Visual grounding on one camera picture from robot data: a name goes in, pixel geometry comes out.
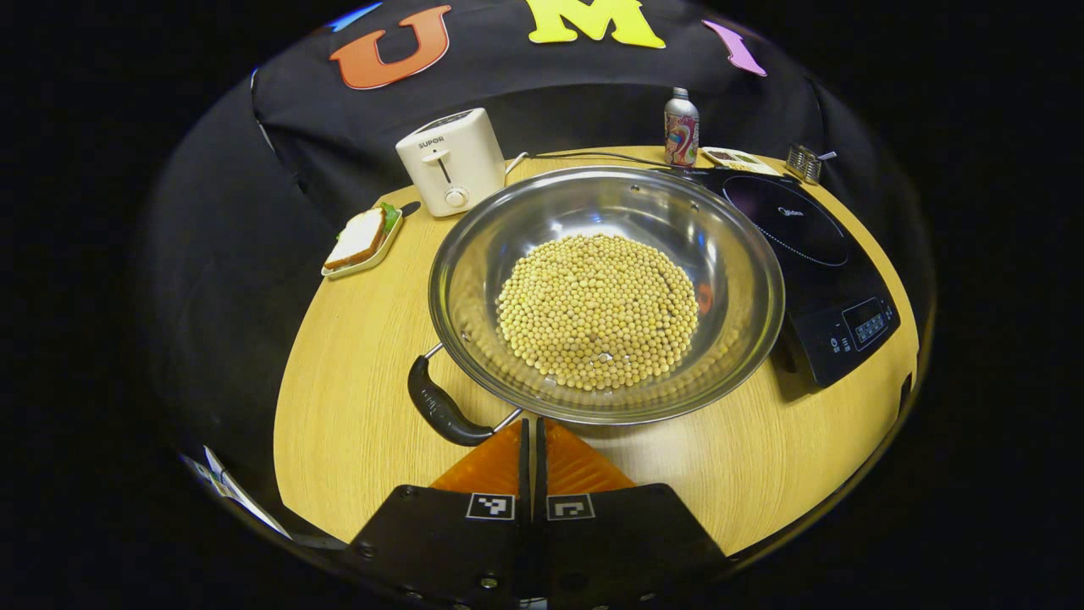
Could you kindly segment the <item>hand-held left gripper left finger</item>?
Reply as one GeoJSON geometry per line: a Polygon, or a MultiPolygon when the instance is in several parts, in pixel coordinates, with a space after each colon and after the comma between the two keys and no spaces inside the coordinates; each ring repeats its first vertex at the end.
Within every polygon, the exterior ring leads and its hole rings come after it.
{"type": "Polygon", "coordinates": [[[503,475],[494,490],[477,481],[457,481],[450,490],[395,486],[350,541],[350,563],[369,584],[406,605],[516,606],[529,432],[529,421],[515,421],[464,458],[476,473],[503,475]]]}

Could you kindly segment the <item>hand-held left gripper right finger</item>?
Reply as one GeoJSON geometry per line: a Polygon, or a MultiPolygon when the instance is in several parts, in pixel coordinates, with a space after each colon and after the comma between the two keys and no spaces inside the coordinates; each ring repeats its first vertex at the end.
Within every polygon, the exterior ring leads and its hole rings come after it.
{"type": "Polygon", "coordinates": [[[537,421],[534,540],[552,607],[657,607],[730,560],[678,492],[635,484],[581,437],[537,421]]]}

